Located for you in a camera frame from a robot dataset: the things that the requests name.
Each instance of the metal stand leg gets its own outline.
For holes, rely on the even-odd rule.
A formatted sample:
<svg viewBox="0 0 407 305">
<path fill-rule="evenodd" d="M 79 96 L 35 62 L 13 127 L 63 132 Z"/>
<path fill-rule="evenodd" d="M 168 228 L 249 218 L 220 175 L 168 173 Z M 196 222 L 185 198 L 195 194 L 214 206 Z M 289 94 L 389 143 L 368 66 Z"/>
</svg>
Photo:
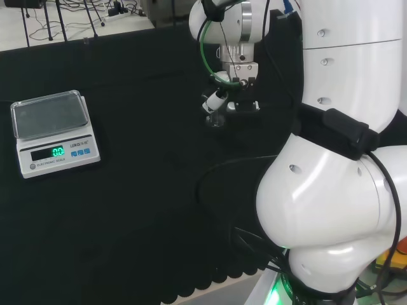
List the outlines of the metal stand leg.
<svg viewBox="0 0 407 305">
<path fill-rule="evenodd" d="M 62 28 L 62 34 L 64 35 L 64 41 L 68 42 L 68 39 L 66 38 L 65 25 L 64 25 L 64 21 L 62 19 L 61 7 L 60 7 L 60 4 L 59 4 L 59 0 L 55 0 L 55 4 L 57 5 L 59 21 L 61 23 L 61 28 Z"/>
<path fill-rule="evenodd" d="M 88 13 L 88 17 L 89 17 L 90 25 L 92 26 L 92 29 L 93 29 L 93 33 L 95 34 L 95 38 L 97 38 L 96 30 L 95 30 L 95 27 L 93 26 L 92 18 L 90 17 L 90 13 L 89 13 L 89 9 L 88 9 L 86 0 L 83 0 L 83 3 L 85 4 L 86 12 Z"/>
<path fill-rule="evenodd" d="M 51 29 L 50 29 L 50 21 L 48 19 L 48 11 L 46 9 L 46 0 L 44 0 L 44 12 L 45 12 L 45 21 L 46 21 L 46 26 L 48 28 L 48 40 L 53 41 L 53 38 L 51 36 Z"/>
<path fill-rule="evenodd" d="M 23 3 L 24 3 L 24 8 L 25 8 L 25 16 L 27 18 L 30 18 L 30 14 L 28 14 L 28 9 L 27 9 L 27 0 L 24 0 Z"/>
<path fill-rule="evenodd" d="M 100 20 L 100 24 L 101 24 L 101 25 L 104 27 L 104 22 L 102 21 L 101 17 L 99 16 L 99 12 L 96 10 L 95 3 L 93 3 L 93 1 L 92 1 L 92 0 L 90 0 L 90 2 L 92 3 L 93 8 L 94 8 L 94 10 L 95 10 L 95 12 L 96 12 L 96 14 L 97 14 L 97 16 L 98 16 L 99 20 Z"/>
<path fill-rule="evenodd" d="M 29 47 L 29 46 L 30 46 L 30 42 L 28 41 L 27 25 L 25 24 L 25 17 L 24 17 L 24 10 L 23 10 L 23 7 L 21 7 L 21 15 L 23 16 L 25 38 L 27 39 L 27 46 Z"/>
</svg>

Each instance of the green digital readout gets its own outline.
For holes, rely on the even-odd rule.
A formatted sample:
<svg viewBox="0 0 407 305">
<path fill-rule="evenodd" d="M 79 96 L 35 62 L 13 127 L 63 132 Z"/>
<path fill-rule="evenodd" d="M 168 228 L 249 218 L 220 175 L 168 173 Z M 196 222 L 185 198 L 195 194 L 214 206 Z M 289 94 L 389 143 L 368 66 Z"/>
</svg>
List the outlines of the green digital readout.
<svg viewBox="0 0 407 305">
<path fill-rule="evenodd" d="M 59 157 L 65 154 L 65 149 L 62 145 L 41 149 L 39 151 L 31 152 L 31 159 L 38 161 L 46 158 Z"/>
<path fill-rule="evenodd" d="M 65 154 L 64 148 L 63 147 L 56 147 L 52 149 L 52 156 L 57 157 L 57 156 L 63 156 Z"/>
</svg>

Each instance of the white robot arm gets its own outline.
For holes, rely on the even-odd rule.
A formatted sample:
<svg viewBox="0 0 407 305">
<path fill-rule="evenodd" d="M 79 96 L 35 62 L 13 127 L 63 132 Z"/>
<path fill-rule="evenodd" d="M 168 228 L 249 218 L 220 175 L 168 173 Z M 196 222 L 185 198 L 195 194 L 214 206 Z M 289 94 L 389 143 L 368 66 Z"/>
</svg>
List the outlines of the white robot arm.
<svg viewBox="0 0 407 305">
<path fill-rule="evenodd" d="M 214 1 L 216 6 L 225 6 L 230 0 Z M 261 40 L 266 1 L 251 0 L 227 6 L 222 22 L 212 22 L 205 33 L 205 43 L 220 44 L 219 59 L 224 71 L 216 73 L 226 82 L 240 81 L 242 85 L 254 84 L 258 75 L 258 64 L 254 62 L 254 44 Z M 207 22 L 203 2 L 197 1 L 190 13 L 192 36 L 201 40 L 202 27 Z M 269 18 L 266 19 L 268 33 Z M 203 103 L 207 114 L 218 110 L 226 101 L 227 95 L 214 92 Z"/>
<path fill-rule="evenodd" d="M 242 26 L 246 4 L 237 4 L 224 15 L 228 44 L 242 44 L 242 36 L 248 37 L 244 43 L 261 40 L 266 1 L 247 2 L 256 16 L 250 35 Z M 323 111 L 335 108 L 383 131 L 400 105 L 403 0 L 306 0 L 301 17 L 303 103 Z M 197 2 L 190 17 L 195 38 L 205 18 Z M 212 23 L 205 42 L 224 43 L 219 24 Z M 221 60 L 231 76 L 227 57 Z M 407 215 L 407 147 L 384 147 L 375 154 Z M 320 292 L 349 289 L 394 238 L 393 197 L 376 163 L 367 156 L 353 161 L 293 134 L 265 173 L 256 206 L 268 237 L 291 249 L 293 274 Z M 406 236 L 404 216 L 400 238 Z"/>
</svg>

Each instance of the floor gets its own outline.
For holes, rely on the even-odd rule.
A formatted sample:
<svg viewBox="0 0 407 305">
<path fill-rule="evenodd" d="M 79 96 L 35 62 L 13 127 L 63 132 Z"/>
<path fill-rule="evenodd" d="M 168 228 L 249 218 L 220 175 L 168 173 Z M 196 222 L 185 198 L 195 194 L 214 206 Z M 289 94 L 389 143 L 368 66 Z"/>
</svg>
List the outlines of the floor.
<svg viewBox="0 0 407 305">
<path fill-rule="evenodd" d="M 96 0 L 99 4 L 99 15 L 103 17 L 107 13 L 103 12 L 103 0 Z M 135 4 L 134 0 L 123 0 L 123 4 L 129 8 Z M 47 43 L 58 43 L 64 41 L 59 17 L 55 2 L 47 1 L 48 16 L 50 19 L 51 34 L 55 36 L 53 41 L 48 40 L 48 31 L 42 25 L 45 25 L 44 9 L 28 9 L 30 18 L 26 18 L 27 32 L 30 35 L 30 46 L 37 46 Z M 83 39 L 84 37 L 93 37 L 93 30 L 90 26 L 90 21 L 85 10 L 69 8 L 70 10 L 62 10 L 62 18 L 66 25 L 66 35 L 68 40 Z M 96 12 L 90 12 L 91 18 L 94 21 L 96 33 L 99 36 L 111 35 L 123 32 L 139 31 L 144 29 L 152 29 L 153 24 L 147 17 L 140 17 L 136 14 L 125 18 L 105 21 L 105 26 L 102 27 L 100 20 L 97 18 Z M 17 48 L 27 47 L 25 38 L 24 24 L 22 20 L 21 10 L 19 8 L 7 8 L 3 0 L 0 0 L 0 51 L 12 50 Z"/>
</svg>

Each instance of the black table surface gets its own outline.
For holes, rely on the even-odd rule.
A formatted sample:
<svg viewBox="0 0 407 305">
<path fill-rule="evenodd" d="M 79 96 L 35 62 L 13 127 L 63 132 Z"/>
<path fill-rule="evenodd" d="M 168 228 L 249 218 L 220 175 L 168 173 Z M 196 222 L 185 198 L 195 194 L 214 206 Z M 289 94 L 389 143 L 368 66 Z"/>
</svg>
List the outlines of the black table surface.
<svg viewBox="0 0 407 305">
<path fill-rule="evenodd" d="M 278 24 L 272 35 L 300 100 L 301 43 Z M 210 167 L 278 154 L 290 133 L 293 107 L 260 45 L 255 59 L 260 115 L 212 130 L 200 112 L 207 74 L 186 25 L 0 53 L 0 303 L 171 303 L 262 268 L 224 232 L 261 234 L 254 197 L 273 158 L 220 166 L 199 204 L 194 197 Z M 86 98 L 101 162 L 24 180 L 10 102 L 72 89 Z M 406 124 L 397 114 L 383 144 L 405 144 Z"/>
</svg>

